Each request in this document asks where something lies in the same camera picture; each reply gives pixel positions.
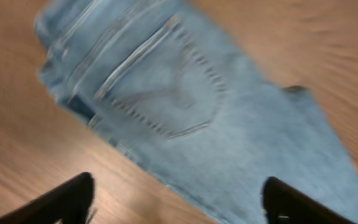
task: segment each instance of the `back pocket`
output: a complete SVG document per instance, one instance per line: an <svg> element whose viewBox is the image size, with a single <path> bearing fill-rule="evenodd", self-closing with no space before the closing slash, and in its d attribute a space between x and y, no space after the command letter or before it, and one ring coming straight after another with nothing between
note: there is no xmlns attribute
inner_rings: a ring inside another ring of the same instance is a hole
<svg viewBox="0 0 358 224"><path fill-rule="evenodd" d="M94 98L171 139L210 125L225 92L222 76L173 16L111 72Z"/></svg>

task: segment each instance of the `wooden table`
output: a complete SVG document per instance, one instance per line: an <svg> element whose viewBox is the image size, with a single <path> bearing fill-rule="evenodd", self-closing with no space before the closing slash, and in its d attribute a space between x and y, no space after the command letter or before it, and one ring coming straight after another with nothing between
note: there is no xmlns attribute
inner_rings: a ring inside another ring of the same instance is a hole
<svg viewBox="0 0 358 224"><path fill-rule="evenodd" d="M358 1L192 2L266 77L313 91L358 170ZM43 4L0 0L0 216L87 170L98 180L93 223L212 223L55 106L35 76Z"/></svg>

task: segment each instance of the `black object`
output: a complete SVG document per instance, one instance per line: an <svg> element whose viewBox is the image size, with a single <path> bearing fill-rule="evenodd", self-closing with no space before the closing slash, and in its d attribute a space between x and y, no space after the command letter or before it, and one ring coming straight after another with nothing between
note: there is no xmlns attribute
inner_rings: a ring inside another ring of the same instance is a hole
<svg viewBox="0 0 358 224"><path fill-rule="evenodd" d="M93 197L94 179L84 172L1 217L0 224L86 224Z"/></svg>
<svg viewBox="0 0 358 224"><path fill-rule="evenodd" d="M268 224L354 224L275 177L266 181L262 197Z"/></svg>
<svg viewBox="0 0 358 224"><path fill-rule="evenodd" d="M1 217L0 224L89 224L93 198L94 179L84 172ZM275 177L266 181L262 203L268 224L354 224Z"/></svg>

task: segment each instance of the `light blue jeans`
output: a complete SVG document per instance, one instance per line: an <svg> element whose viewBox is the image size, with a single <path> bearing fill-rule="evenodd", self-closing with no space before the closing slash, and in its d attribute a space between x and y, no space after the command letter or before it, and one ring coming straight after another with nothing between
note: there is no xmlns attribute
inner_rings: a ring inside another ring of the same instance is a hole
<svg viewBox="0 0 358 224"><path fill-rule="evenodd" d="M310 93L280 89L179 0L59 0L37 18L56 102L219 223L265 223L269 176L358 222L358 176Z"/></svg>

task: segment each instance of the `light wash denim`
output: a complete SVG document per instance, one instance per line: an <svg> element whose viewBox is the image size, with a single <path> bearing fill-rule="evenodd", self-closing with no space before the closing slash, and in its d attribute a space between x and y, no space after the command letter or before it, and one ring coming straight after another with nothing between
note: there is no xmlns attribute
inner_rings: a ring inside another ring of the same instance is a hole
<svg viewBox="0 0 358 224"><path fill-rule="evenodd" d="M308 90L267 82L179 0L60 0L37 18L56 102L219 223L265 223L275 176L358 223L358 176Z"/></svg>

